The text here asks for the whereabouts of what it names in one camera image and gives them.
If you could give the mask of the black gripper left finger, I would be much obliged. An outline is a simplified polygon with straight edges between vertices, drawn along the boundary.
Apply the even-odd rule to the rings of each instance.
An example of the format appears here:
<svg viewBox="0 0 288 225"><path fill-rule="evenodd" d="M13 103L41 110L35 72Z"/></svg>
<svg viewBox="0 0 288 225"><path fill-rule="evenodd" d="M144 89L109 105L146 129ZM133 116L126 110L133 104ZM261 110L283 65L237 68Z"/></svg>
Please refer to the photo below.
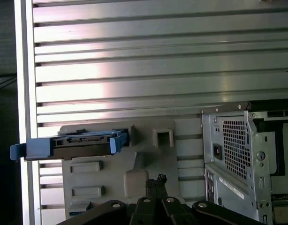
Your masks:
<svg viewBox="0 0 288 225"><path fill-rule="evenodd" d="M159 181L148 179L146 195L136 203L110 200L60 222L61 225L153 225L157 206Z"/></svg>

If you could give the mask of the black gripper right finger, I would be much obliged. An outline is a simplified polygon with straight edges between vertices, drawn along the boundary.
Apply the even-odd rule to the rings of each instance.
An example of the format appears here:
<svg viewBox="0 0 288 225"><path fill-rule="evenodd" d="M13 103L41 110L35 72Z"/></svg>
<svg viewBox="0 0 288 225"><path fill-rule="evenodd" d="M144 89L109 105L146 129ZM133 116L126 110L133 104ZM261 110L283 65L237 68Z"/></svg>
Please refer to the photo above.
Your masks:
<svg viewBox="0 0 288 225"><path fill-rule="evenodd" d="M198 201L189 207L182 204L175 197L167 194L165 183L167 177L159 174L157 182L161 185L161 192L165 195L161 204L167 217L173 225L260 225L254 219L218 206L208 201Z"/></svg>

